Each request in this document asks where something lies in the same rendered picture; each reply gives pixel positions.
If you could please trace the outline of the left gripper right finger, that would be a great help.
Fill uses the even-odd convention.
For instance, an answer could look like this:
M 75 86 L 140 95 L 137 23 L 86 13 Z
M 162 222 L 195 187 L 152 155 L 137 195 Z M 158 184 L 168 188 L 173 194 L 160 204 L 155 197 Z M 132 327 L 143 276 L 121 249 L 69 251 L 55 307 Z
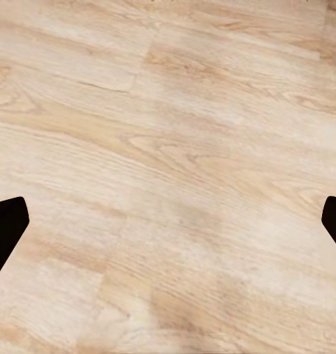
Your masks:
M 327 229 L 336 242 L 336 197 L 329 196 L 324 204 L 323 214 L 321 217 L 322 224 Z

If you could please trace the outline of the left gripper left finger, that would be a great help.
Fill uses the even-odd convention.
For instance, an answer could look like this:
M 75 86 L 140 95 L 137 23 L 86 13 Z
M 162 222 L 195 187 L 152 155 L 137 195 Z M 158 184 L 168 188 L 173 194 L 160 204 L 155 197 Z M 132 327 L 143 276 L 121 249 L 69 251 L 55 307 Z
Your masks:
M 29 213 L 22 196 L 0 201 L 0 270 L 28 225 Z

